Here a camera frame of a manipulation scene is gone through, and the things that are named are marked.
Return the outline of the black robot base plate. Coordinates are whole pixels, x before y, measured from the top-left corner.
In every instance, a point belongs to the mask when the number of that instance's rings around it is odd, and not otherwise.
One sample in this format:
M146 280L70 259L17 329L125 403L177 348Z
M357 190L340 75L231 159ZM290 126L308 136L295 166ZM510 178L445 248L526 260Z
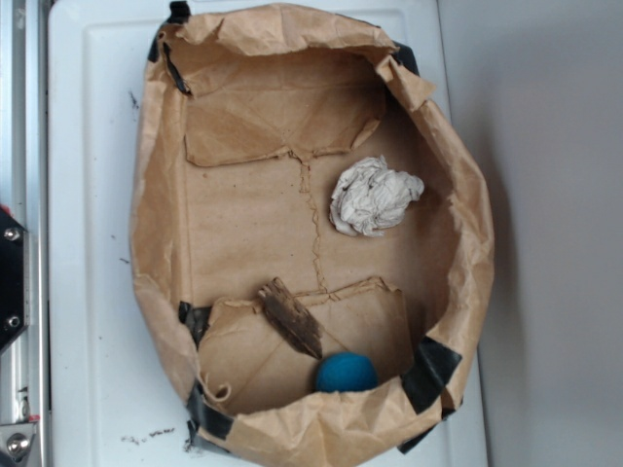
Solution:
M26 230L1 206L1 352L27 327L25 284Z

